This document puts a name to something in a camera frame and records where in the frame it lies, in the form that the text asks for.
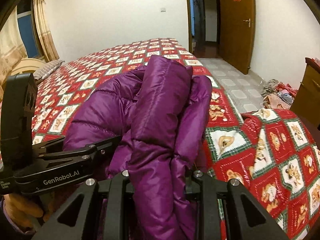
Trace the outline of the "person's left hand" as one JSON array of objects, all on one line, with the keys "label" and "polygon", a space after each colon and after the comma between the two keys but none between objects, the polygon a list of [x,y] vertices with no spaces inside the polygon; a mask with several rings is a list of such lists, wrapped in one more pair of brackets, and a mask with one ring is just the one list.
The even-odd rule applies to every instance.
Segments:
[{"label": "person's left hand", "polygon": [[31,217],[43,218],[46,222],[79,186],[79,184],[64,186],[56,190],[48,204],[47,211],[44,211],[39,205],[24,196],[16,193],[6,194],[3,202],[4,215],[17,232],[28,234],[34,230],[30,220]]}]

